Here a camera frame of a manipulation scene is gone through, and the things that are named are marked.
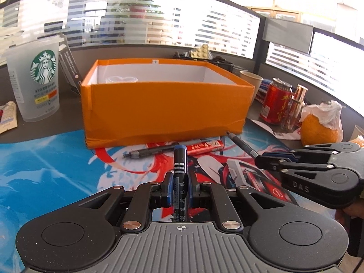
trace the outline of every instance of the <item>blue mouse pad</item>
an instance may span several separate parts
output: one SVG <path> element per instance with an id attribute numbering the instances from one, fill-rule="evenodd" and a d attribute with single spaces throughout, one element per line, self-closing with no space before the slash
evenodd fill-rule
<path id="1" fill-rule="evenodd" d="M 289 150 L 248 119 L 240 137 L 259 154 Z M 229 138 L 221 139 L 225 140 L 221 152 L 189 157 L 189 168 L 195 169 L 199 181 L 215 181 L 227 189 L 243 182 L 282 200 L 332 216 L 331 210 L 282 189 L 276 178 L 257 169 L 254 159 Z M 172 153 L 143 159 L 123 158 L 124 153 L 151 146 L 155 145 L 88 150 L 83 130 L 0 144 L 0 273 L 18 273 L 24 269 L 15 248 L 15 237 L 27 221 L 113 185 L 133 190 L 141 183 L 162 181 L 165 173 L 173 168 Z M 238 178 L 232 178 L 231 169 L 239 172 Z M 153 212 L 153 220 L 171 218 L 171 209 Z"/>

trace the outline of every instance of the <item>orange box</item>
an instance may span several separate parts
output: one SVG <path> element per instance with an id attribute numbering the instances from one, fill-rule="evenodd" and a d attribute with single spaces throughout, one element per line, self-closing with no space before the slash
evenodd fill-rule
<path id="1" fill-rule="evenodd" d="M 110 76 L 136 83 L 105 83 Z M 202 61 L 97 60 L 81 85 L 88 148 L 240 133 L 254 86 Z"/>

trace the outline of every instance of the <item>hand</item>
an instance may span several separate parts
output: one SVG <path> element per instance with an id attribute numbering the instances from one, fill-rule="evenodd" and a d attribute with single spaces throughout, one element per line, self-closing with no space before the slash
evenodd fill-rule
<path id="1" fill-rule="evenodd" d="M 364 220 L 364 199 L 358 199 L 352 205 L 336 211 L 335 219 L 343 226 L 345 226 L 344 214 L 351 217 L 359 217 Z"/>

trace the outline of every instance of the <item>paper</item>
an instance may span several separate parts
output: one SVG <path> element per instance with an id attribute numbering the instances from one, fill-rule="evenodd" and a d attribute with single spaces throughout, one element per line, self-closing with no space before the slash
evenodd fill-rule
<path id="1" fill-rule="evenodd" d="M 285 133 L 285 132 L 273 132 L 273 130 L 263 122 L 252 120 L 255 124 L 259 125 L 260 127 L 267 130 L 269 133 L 274 135 L 278 139 L 284 139 L 284 140 L 300 140 L 301 139 L 301 128 L 297 128 L 293 132 Z"/>
<path id="2" fill-rule="evenodd" d="M 18 127 L 16 104 L 9 101 L 6 105 L 0 106 L 0 134 L 15 127 Z"/>

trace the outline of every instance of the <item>starbucks cup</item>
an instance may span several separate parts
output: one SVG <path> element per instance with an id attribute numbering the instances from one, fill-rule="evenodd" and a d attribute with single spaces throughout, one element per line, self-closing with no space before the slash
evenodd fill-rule
<path id="1" fill-rule="evenodd" d="M 243 80 L 247 81 L 248 83 L 252 84 L 255 87 L 252 102 L 250 103 L 252 104 L 255 99 L 255 96 L 257 95 L 259 86 L 263 81 L 263 78 L 257 74 L 244 71 L 240 72 L 240 78 L 242 78 Z"/>
<path id="2" fill-rule="evenodd" d="M 52 36 L 7 49 L 11 85 L 23 120 L 35 122 L 59 108 L 58 48 L 63 41 Z"/>

